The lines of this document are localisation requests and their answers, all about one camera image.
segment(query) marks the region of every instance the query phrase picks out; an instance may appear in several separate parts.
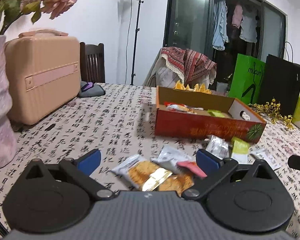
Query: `chair backrest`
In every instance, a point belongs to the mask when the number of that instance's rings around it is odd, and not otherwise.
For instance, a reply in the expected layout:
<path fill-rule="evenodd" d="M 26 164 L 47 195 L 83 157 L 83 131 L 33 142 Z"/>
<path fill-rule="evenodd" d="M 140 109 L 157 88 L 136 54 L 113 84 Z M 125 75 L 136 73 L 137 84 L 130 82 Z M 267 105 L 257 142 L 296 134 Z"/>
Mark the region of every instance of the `chair backrest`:
<path fill-rule="evenodd" d="M 80 43 L 80 68 L 82 81 L 105 83 L 104 45 Z"/>

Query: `pink hanging garment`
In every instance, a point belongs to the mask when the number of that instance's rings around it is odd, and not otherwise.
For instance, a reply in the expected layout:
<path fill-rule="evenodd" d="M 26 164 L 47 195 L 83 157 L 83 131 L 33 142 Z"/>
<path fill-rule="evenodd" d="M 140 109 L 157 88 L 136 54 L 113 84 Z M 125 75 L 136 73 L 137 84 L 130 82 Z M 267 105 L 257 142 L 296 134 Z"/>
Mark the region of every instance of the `pink hanging garment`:
<path fill-rule="evenodd" d="M 237 29 L 240 28 L 240 24 L 242 21 L 242 6 L 237 4 L 234 9 L 233 17 L 232 17 L 232 26 L 236 27 Z"/>

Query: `floor lamp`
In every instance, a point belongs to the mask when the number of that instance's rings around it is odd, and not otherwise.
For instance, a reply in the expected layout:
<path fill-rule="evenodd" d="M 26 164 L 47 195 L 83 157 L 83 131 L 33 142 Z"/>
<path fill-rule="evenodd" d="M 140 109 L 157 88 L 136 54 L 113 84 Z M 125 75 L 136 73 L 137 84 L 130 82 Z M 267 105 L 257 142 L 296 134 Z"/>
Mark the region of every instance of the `floor lamp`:
<path fill-rule="evenodd" d="M 134 64 L 135 64 L 135 60 L 136 60 L 136 47 L 137 47 L 137 36 L 138 36 L 138 32 L 140 31 L 140 29 L 138 28 L 138 24 L 139 24 L 139 15 L 140 15 L 140 5 L 141 3 L 143 3 L 142 0 L 137 0 L 139 1 L 139 6 L 138 6 L 138 16 L 137 16 L 137 27 L 136 27 L 136 36 L 134 38 L 134 49 L 133 49 L 133 61 L 132 61 L 132 73 L 131 73 L 131 84 L 133 85 L 133 78 L 135 77 L 135 73 L 134 73 Z"/>

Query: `suitcase handle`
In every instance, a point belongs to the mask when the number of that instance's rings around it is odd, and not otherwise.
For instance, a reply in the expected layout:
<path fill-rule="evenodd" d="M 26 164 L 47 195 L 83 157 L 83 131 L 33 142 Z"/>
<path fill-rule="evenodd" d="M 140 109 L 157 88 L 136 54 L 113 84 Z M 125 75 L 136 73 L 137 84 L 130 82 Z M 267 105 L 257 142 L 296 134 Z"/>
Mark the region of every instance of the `suitcase handle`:
<path fill-rule="evenodd" d="M 19 34 L 19 38 L 31 36 L 68 36 L 68 33 L 59 32 L 51 29 L 42 29 Z"/>

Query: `black rectangular object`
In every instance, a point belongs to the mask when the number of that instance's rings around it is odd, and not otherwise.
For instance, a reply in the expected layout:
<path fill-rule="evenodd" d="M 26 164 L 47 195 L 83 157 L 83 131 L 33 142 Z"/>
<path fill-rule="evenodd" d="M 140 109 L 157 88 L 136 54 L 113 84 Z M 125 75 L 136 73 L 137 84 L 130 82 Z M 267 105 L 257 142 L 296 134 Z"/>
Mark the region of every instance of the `black rectangular object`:
<path fill-rule="evenodd" d="M 281 115 L 293 115 L 300 95 L 300 65 L 269 55 L 260 88 L 258 104 L 281 104 Z"/>

